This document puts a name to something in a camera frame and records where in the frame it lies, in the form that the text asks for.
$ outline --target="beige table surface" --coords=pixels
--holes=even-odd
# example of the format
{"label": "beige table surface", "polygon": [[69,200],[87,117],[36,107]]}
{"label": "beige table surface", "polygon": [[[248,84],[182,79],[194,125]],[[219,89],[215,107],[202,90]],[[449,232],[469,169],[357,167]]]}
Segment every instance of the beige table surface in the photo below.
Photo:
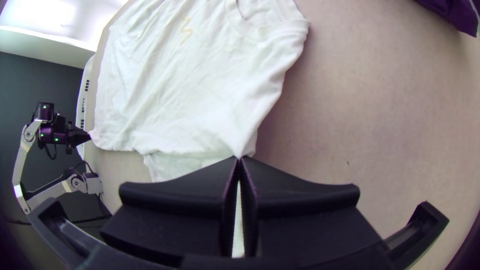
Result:
{"label": "beige table surface", "polygon": [[[255,158],[309,181],[358,185],[357,207],[382,237],[430,201],[450,223],[413,269],[443,269],[480,209],[480,42],[412,0],[295,2],[310,31],[259,129]],[[136,152],[88,142],[85,159],[112,212],[121,183],[150,182]]]}

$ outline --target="gray wall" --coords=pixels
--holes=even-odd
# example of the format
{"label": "gray wall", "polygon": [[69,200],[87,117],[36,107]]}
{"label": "gray wall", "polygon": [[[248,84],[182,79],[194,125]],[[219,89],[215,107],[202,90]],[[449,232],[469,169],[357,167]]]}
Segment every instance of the gray wall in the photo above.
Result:
{"label": "gray wall", "polygon": [[[55,103],[55,111],[75,121],[82,69],[0,52],[0,204],[4,216],[26,221],[12,189],[12,173],[20,144],[20,133],[28,124],[37,102]],[[35,190],[58,178],[64,169],[81,161],[76,151],[65,154],[57,147],[57,158],[50,160],[36,144],[30,150],[21,181],[27,190]],[[59,198],[72,221],[103,214],[94,195],[79,192]],[[99,237],[103,221],[82,224],[85,231]],[[36,234],[32,226],[9,223],[19,246],[37,269],[64,269],[55,254]]]}

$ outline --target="purple fabric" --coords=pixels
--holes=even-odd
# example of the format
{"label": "purple fabric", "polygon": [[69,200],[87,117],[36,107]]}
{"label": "purple fabric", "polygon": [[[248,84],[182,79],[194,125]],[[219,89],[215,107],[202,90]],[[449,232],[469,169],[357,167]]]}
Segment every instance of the purple fabric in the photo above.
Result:
{"label": "purple fabric", "polygon": [[[477,37],[479,21],[470,0],[416,0],[419,4],[442,16],[459,31]],[[473,0],[477,10],[480,0]]]}

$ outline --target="white t-shirt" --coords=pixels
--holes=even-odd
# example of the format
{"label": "white t-shirt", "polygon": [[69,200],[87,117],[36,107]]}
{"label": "white t-shirt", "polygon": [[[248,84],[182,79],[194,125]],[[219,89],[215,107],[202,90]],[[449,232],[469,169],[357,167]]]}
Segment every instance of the white t-shirt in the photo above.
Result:
{"label": "white t-shirt", "polygon": [[94,144],[154,182],[255,152],[309,23],[293,0],[138,0],[111,27]]}

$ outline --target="black foam pad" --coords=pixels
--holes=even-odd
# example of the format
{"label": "black foam pad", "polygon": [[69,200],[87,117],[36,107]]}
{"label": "black foam pad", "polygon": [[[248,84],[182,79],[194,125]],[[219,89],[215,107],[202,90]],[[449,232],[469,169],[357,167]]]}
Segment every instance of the black foam pad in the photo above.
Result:
{"label": "black foam pad", "polygon": [[386,248],[355,207],[355,185],[308,182],[249,157],[241,160],[241,175],[248,256],[293,256],[301,269],[317,269],[363,249]]}
{"label": "black foam pad", "polygon": [[160,183],[124,183],[122,207],[101,229],[110,246],[167,266],[186,253],[231,256],[237,159]]}

